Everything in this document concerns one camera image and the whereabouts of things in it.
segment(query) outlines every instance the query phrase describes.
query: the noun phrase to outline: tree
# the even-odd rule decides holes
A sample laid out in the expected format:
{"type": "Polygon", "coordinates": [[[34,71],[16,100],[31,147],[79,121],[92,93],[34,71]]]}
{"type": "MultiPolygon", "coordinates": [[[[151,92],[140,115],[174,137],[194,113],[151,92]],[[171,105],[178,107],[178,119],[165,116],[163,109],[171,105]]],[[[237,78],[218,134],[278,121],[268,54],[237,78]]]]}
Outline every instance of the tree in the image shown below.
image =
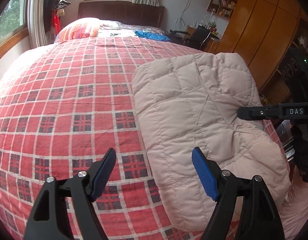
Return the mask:
{"type": "Polygon", "coordinates": [[[0,39],[21,26],[20,9],[22,0],[10,0],[0,15],[0,39]]]}

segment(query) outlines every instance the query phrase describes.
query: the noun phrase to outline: wall shelf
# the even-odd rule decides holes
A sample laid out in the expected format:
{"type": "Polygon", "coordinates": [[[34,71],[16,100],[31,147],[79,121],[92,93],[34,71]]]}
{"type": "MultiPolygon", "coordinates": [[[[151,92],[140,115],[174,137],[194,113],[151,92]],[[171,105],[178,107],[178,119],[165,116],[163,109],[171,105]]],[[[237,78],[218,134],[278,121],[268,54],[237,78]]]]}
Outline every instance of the wall shelf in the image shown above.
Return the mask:
{"type": "Polygon", "coordinates": [[[230,19],[235,9],[235,7],[231,7],[231,3],[235,2],[237,4],[237,0],[223,0],[223,1],[226,2],[226,5],[222,3],[222,0],[210,0],[210,4],[208,5],[207,11],[214,12],[214,14],[218,17],[224,19],[230,19]]]}

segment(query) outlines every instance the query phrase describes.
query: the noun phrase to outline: bedsheet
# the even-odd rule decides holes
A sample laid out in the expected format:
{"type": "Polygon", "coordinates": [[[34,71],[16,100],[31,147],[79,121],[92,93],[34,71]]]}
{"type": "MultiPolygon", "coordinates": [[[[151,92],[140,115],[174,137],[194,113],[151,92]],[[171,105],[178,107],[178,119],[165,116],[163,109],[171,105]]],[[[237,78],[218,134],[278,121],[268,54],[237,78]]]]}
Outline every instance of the bedsheet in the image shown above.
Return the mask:
{"type": "Polygon", "coordinates": [[[98,37],[136,37],[135,31],[166,34],[165,31],[156,27],[128,25],[118,21],[101,20],[98,37]]]}
{"type": "MultiPolygon", "coordinates": [[[[44,180],[66,179],[115,148],[94,203],[109,239],[199,239],[171,226],[148,163],[131,92],[135,68],[195,49],[140,38],[87,38],[26,52],[0,82],[0,219],[15,240],[44,180]]],[[[279,142],[270,122],[272,138],[279,142]]],[[[70,199],[75,239],[82,239],[70,199]]],[[[229,238],[237,225],[233,224],[229,238]]]]}

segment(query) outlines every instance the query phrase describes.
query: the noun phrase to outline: headboard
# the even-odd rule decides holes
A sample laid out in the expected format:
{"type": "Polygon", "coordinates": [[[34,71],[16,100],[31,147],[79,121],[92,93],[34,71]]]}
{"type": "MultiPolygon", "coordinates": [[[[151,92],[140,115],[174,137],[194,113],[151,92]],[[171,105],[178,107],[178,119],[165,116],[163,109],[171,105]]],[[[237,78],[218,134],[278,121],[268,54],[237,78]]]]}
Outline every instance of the headboard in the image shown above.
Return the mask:
{"type": "Polygon", "coordinates": [[[121,0],[91,1],[79,4],[78,18],[93,17],[130,25],[160,28],[164,10],[164,6],[156,7],[121,0]]]}

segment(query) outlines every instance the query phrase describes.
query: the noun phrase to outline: metal screw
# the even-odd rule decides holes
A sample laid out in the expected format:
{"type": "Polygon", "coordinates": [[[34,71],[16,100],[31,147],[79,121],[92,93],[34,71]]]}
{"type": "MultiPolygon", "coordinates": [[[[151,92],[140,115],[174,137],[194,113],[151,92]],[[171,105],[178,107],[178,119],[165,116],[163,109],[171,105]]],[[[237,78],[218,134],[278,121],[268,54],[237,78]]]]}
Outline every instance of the metal screw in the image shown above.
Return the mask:
{"type": "Polygon", "coordinates": [[[46,182],[47,183],[51,183],[51,182],[53,182],[54,181],[54,177],[48,177],[47,179],[46,179],[46,182]]]}
{"type": "Polygon", "coordinates": [[[85,177],[86,175],[87,175],[87,172],[86,172],[86,171],[80,171],[80,172],[78,173],[78,176],[79,176],[80,178],[85,177]]]}
{"type": "Polygon", "coordinates": [[[228,171],[228,170],[223,170],[222,175],[225,176],[225,177],[229,177],[231,175],[231,172],[228,171]]]}
{"type": "Polygon", "coordinates": [[[260,182],[260,181],[262,181],[262,177],[259,176],[259,175],[256,175],[256,176],[255,176],[255,180],[258,181],[258,182],[260,182]]]}

